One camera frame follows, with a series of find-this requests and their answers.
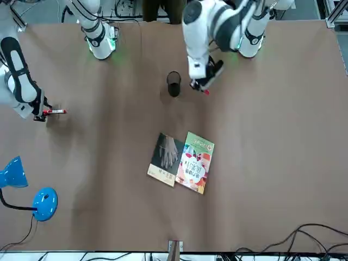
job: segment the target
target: colorful book cover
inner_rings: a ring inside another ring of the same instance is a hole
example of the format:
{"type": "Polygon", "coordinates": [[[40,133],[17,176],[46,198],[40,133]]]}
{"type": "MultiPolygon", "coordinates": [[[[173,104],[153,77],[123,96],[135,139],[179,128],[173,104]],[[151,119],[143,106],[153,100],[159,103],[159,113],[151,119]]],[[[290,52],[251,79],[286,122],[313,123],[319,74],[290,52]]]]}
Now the colorful book cover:
{"type": "Polygon", "coordinates": [[[181,141],[160,133],[147,174],[174,187],[183,149],[181,141]]]}
{"type": "Polygon", "coordinates": [[[213,150],[214,143],[189,132],[175,178],[176,182],[203,194],[213,150]]]}

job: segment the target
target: brown table surface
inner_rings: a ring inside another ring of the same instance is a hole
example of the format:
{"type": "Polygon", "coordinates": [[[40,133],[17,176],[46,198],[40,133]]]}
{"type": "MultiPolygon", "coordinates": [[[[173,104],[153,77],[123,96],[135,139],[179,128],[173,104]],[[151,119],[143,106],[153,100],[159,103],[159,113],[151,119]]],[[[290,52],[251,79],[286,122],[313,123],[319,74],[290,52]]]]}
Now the brown table surface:
{"type": "MultiPolygon", "coordinates": [[[[29,182],[5,198],[30,206],[46,186],[59,195],[55,216],[14,250],[166,251],[182,240],[185,251],[258,251],[306,222],[348,231],[348,80],[324,21],[271,22],[251,60],[214,52],[226,67],[210,96],[189,87],[181,26],[120,30],[105,61],[76,24],[20,34],[33,78],[69,113],[41,124],[1,107],[0,166],[20,155],[29,182]],[[182,76],[178,99],[166,92],[172,70],[182,76]],[[146,174],[159,132],[184,141],[188,131],[215,143],[203,196],[146,174]]],[[[0,205],[0,245],[21,239],[29,221],[0,205]]],[[[299,234],[293,251],[318,248],[299,234]]]]}

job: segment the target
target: blue desk lamp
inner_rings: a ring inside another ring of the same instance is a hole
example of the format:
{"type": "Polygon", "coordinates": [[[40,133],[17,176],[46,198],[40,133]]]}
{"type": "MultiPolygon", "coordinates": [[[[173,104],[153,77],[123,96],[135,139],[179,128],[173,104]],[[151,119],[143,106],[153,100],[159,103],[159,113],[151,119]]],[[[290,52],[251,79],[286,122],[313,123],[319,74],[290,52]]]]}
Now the blue desk lamp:
{"type": "Polygon", "coordinates": [[[32,207],[18,207],[6,203],[2,195],[2,188],[11,186],[15,188],[23,188],[28,186],[26,175],[21,162],[21,157],[17,156],[0,171],[0,200],[5,207],[17,210],[29,210],[33,212],[34,217],[38,221],[49,220],[53,215],[58,205],[58,196],[52,188],[42,188],[36,193],[32,207]]]}

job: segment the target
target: hand illustration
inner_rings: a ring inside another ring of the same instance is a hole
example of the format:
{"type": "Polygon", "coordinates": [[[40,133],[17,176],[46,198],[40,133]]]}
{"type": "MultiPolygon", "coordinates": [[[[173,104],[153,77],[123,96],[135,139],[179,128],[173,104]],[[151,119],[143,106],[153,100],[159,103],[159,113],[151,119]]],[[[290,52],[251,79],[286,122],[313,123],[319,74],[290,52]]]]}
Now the hand illustration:
{"type": "Polygon", "coordinates": [[[161,157],[161,167],[171,167],[178,160],[178,149],[174,139],[166,136],[159,148],[159,156],[161,157]]]}

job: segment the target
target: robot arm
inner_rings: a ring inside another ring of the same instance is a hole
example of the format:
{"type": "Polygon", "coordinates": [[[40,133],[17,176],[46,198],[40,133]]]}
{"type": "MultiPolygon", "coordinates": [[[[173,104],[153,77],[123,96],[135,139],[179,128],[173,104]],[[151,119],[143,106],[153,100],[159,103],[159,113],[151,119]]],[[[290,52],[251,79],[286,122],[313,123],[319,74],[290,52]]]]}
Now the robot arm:
{"type": "Polygon", "coordinates": [[[185,7],[182,26],[192,88],[207,91],[223,69],[223,62],[209,55],[209,39],[223,52],[237,52],[259,2],[242,0],[235,10],[221,0],[195,0],[185,7]]]}
{"type": "Polygon", "coordinates": [[[7,67],[0,70],[0,103],[10,105],[23,118],[31,113],[34,120],[45,121],[43,106],[47,103],[44,91],[32,80],[18,41],[16,23],[10,8],[0,1],[0,59],[7,67]]]}
{"type": "Polygon", "coordinates": [[[295,0],[265,0],[260,4],[243,36],[239,53],[246,58],[254,57],[262,46],[266,26],[272,19],[273,9],[288,10],[295,0]]]}
{"type": "Polygon", "coordinates": [[[118,31],[102,23],[98,15],[100,0],[65,0],[65,3],[81,24],[93,55],[99,60],[109,57],[116,49],[118,31]]]}

